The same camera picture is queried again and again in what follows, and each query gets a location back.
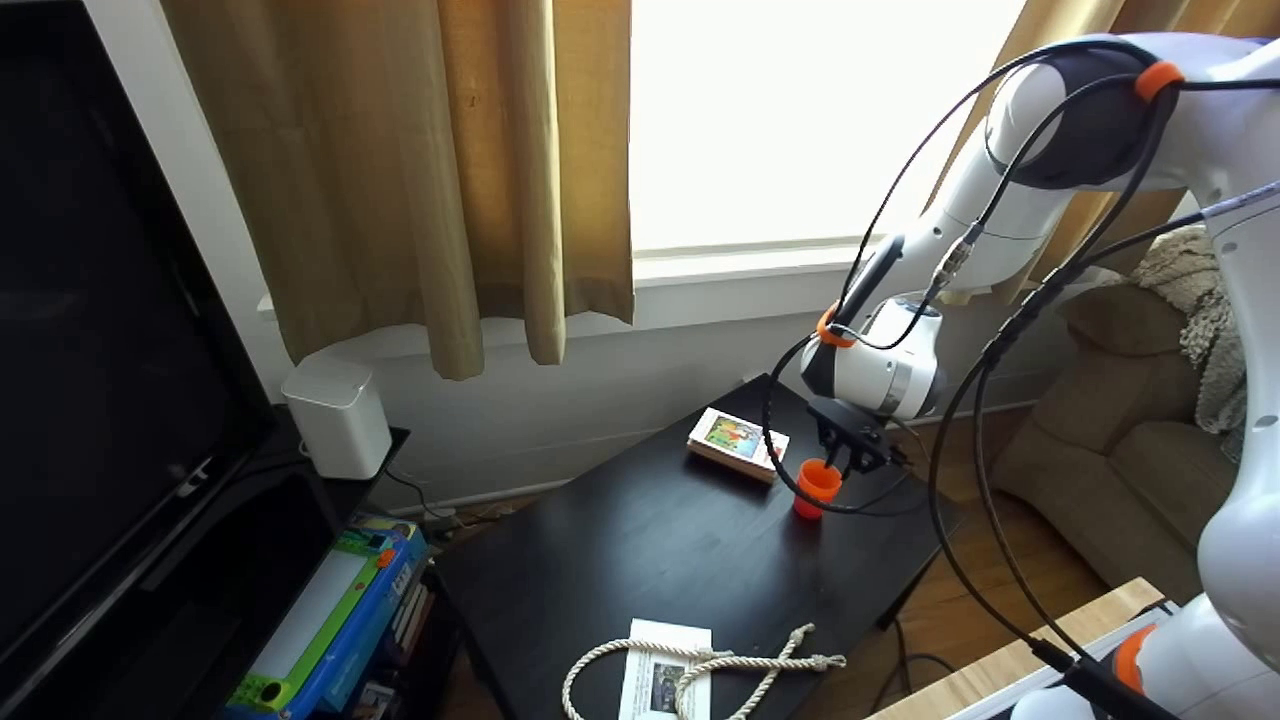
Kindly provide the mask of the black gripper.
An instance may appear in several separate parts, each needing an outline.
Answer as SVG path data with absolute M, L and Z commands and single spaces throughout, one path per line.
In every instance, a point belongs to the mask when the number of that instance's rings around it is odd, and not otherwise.
M 828 464 L 841 464 L 844 472 L 877 472 L 886 464 L 877 414 L 841 400 L 818 400 L 814 421 Z

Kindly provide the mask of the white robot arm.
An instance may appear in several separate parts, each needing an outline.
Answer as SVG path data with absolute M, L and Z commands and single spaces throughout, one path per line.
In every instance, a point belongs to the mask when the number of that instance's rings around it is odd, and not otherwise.
M 981 92 L 989 115 L 929 206 L 818 320 L 804 379 L 912 421 L 935 393 L 941 309 L 1024 270 L 1077 196 L 1194 196 L 1243 349 L 1240 464 L 1196 541 L 1199 592 L 1014 712 L 1263 720 L 1280 709 L 1280 41 L 1094 33 L 992 69 Z

